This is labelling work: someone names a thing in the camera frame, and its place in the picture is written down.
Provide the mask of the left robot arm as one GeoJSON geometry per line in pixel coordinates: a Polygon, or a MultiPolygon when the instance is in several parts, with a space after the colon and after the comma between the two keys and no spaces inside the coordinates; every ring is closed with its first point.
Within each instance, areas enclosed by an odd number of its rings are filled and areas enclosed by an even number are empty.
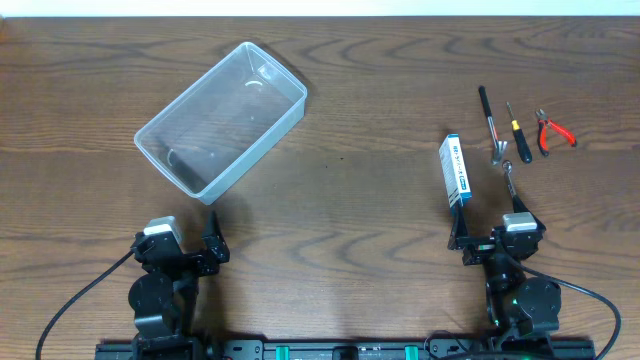
{"type": "Polygon", "coordinates": [[[176,218],[151,220],[131,245],[134,258],[146,272],[128,294],[138,334],[135,359],[203,359],[206,343],[190,334],[199,293],[199,279],[219,273],[230,260],[217,215],[209,215],[201,239],[203,249],[185,253],[183,232],[176,218]]]}

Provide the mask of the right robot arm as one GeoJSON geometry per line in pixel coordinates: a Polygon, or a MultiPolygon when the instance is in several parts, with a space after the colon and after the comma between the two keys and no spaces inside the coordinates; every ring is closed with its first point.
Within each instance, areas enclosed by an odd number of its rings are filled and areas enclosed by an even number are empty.
{"type": "Polygon", "coordinates": [[[487,236],[468,234],[463,206],[452,208],[448,248],[462,252],[465,266],[480,265],[485,274],[487,312],[502,341],[542,338],[559,329],[561,290],[540,276],[528,277],[522,262],[539,249],[546,231],[518,197],[514,211],[487,236]]]}

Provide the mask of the small hammer black handle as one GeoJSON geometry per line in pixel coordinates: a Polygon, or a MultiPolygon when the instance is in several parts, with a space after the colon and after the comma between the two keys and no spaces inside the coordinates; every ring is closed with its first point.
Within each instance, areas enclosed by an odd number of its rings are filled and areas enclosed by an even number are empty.
{"type": "Polygon", "coordinates": [[[497,165],[502,161],[502,158],[506,152],[506,149],[508,147],[508,142],[505,140],[501,140],[498,136],[496,127],[495,127],[495,122],[494,122],[494,118],[493,118],[493,113],[491,110],[491,106],[490,106],[490,102],[487,96],[487,92],[486,92],[486,88],[481,85],[478,87],[478,93],[479,93],[479,97],[480,97],[480,101],[482,104],[482,108],[483,108],[483,112],[484,115],[486,117],[487,123],[488,123],[488,127],[489,127],[489,132],[490,132],[490,136],[493,142],[493,153],[492,153],[492,158],[491,158],[491,162],[493,165],[497,165]]]}

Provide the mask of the clear plastic container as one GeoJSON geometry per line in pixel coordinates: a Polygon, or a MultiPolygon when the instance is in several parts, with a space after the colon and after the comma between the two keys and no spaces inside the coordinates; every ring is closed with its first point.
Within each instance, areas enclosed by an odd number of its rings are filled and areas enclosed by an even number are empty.
{"type": "Polygon", "coordinates": [[[306,86],[251,42],[238,45],[134,136],[188,196],[211,205],[305,115],[306,86]]]}

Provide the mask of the white and blue box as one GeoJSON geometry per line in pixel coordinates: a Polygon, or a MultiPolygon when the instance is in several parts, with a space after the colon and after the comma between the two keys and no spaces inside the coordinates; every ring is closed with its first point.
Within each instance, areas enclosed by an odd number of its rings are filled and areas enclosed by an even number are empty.
{"type": "Polygon", "coordinates": [[[439,148],[439,159],[452,212],[472,198],[472,191],[458,134],[449,134],[439,148]]]}

